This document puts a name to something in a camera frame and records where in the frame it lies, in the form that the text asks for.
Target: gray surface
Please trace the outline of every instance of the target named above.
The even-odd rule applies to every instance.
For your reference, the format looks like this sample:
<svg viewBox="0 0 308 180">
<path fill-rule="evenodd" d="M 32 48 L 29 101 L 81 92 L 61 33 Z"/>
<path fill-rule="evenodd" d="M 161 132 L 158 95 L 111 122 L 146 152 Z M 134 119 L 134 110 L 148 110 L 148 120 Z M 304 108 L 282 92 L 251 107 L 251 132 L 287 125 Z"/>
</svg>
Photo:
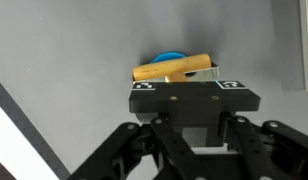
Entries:
<svg viewBox="0 0 308 180">
<path fill-rule="evenodd" d="M 0 81 L 71 172 L 120 123 L 136 122 L 132 67 L 170 50 L 208 52 L 220 79 L 260 95 L 260 111 L 246 113 L 253 122 L 277 119 L 308 134 L 298 8 L 297 0 L 0 0 Z"/>
</svg>

